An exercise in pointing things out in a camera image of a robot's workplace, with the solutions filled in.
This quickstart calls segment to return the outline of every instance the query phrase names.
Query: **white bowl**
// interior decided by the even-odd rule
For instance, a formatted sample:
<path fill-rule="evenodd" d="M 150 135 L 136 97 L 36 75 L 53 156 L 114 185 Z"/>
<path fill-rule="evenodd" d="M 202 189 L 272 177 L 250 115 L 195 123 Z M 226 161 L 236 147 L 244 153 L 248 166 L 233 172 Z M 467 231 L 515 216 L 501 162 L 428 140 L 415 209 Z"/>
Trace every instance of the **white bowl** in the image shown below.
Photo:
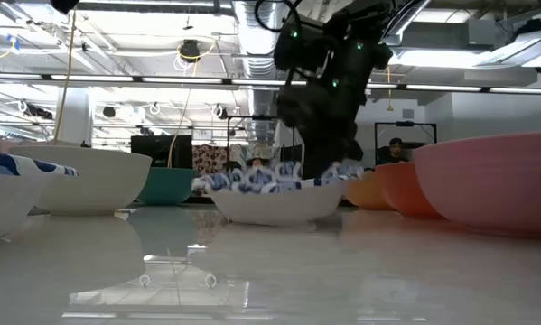
<path fill-rule="evenodd" d="M 0 237 L 23 226 L 53 177 L 0 175 Z"/>
<path fill-rule="evenodd" d="M 286 226 L 328 217 L 339 206 L 347 188 L 346 181 L 302 188 L 284 193 L 210 193 L 216 207 L 234 222 Z"/>
<path fill-rule="evenodd" d="M 141 154 L 63 146 L 18 146 L 10 153 L 69 165 L 78 178 L 60 177 L 37 207 L 58 215 L 98 215 L 132 203 L 145 185 L 152 158 Z"/>

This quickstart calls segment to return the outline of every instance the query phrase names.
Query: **orange bowl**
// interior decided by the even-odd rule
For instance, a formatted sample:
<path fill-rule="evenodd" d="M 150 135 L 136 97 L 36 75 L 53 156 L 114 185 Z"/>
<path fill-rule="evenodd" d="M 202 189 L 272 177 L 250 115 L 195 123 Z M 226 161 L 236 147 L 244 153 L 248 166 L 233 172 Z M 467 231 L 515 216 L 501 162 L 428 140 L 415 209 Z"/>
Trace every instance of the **orange bowl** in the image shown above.
<path fill-rule="evenodd" d="M 388 204 L 407 218 L 443 218 L 424 196 L 412 162 L 377 166 L 377 176 L 385 186 L 382 195 Z"/>
<path fill-rule="evenodd" d="M 375 172 L 365 172 L 362 179 L 350 181 L 346 198 L 361 209 L 392 210 L 382 196 L 382 186 L 375 174 Z"/>

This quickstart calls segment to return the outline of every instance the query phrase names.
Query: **pink bowl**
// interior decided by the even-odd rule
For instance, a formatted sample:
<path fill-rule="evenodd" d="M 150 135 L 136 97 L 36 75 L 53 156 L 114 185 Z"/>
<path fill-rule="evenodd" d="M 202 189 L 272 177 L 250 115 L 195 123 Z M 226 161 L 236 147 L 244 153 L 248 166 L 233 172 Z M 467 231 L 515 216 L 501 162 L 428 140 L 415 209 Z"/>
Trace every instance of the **pink bowl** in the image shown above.
<path fill-rule="evenodd" d="M 491 234 L 541 236 L 541 133 L 415 150 L 424 195 L 450 221 Z"/>

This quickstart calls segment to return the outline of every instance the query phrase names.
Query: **ceiling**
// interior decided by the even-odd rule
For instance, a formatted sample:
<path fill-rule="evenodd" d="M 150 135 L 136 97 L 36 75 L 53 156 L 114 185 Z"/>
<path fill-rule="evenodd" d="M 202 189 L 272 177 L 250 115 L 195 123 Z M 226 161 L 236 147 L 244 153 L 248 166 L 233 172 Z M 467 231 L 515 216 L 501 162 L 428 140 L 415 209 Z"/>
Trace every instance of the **ceiling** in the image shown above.
<path fill-rule="evenodd" d="M 349 0 L 303 0 L 300 13 L 315 19 L 327 20 L 331 14 Z M 471 14 L 478 18 L 499 13 L 520 14 L 535 9 L 536 0 L 463 1 L 435 0 L 419 14 L 416 23 L 465 23 Z M 144 75 L 144 76 L 196 76 L 213 78 L 244 78 L 243 58 L 240 57 L 238 28 L 234 17 L 213 14 L 173 14 L 160 6 L 147 6 L 145 12 L 79 10 L 74 37 L 73 74 L 95 75 Z M 18 50 L 0 59 L 0 72 L 26 72 L 63 74 L 68 66 L 70 46 L 70 18 L 55 12 L 44 4 L 0 3 L 0 54 L 8 52 L 14 36 Z M 210 52 L 196 65 L 186 65 L 177 58 L 177 49 L 185 39 L 199 42 L 201 52 Z M 521 78 L 509 79 L 507 72 L 489 71 L 491 76 L 502 73 L 506 86 L 525 86 L 526 70 L 518 70 Z M 465 69 L 413 67 L 395 64 L 390 67 L 390 81 L 410 83 L 469 84 Z M 377 70 L 372 81 L 387 82 L 387 71 Z M 105 118 L 105 106 L 139 107 L 145 111 L 143 118 L 149 124 L 176 124 L 181 120 L 186 99 L 187 112 L 184 122 L 195 125 L 226 125 L 211 113 L 216 105 L 226 107 L 232 114 L 249 115 L 248 93 L 245 90 L 222 89 L 164 89 L 164 88 L 92 88 L 98 101 L 97 122 L 138 123 L 128 118 Z M 385 90 L 375 90 L 371 95 L 387 98 Z M 397 92 L 393 98 L 419 99 L 424 93 Z M 39 105 L 55 112 L 58 90 L 52 86 L 0 84 L 0 121 L 33 121 L 19 111 L 19 100 Z M 50 134 L 51 128 L 23 127 L 21 135 L 33 134 L 41 138 Z M 139 130 L 97 130 L 98 138 L 121 138 L 139 134 Z M 224 136 L 219 131 L 216 136 Z"/>

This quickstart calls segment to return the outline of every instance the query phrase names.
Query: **fabric in bowl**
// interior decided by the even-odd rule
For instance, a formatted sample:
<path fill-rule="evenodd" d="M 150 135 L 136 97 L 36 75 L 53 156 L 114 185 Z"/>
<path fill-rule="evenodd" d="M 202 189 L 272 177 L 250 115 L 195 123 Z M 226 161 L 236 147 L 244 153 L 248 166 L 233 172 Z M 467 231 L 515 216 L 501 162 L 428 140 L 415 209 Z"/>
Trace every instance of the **fabric in bowl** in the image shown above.
<path fill-rule="evenodd" d="M 0 175 L 23 176 L 39 174 L 41 172 L 67 176 L 79 175 L 78 171 L 71 167 L 0 153 Z"/>
<path fill-rule="evenodd" d="M 335 163 L 321 178 L 302 180 L 302 165 L 299 162 L 280 162 L 272 167 L 235 169 L 206 175 L 194 180 L 192 188 L 207 192 L 277 194 L 355 179 L 362 173 L 361 167 Z"/>

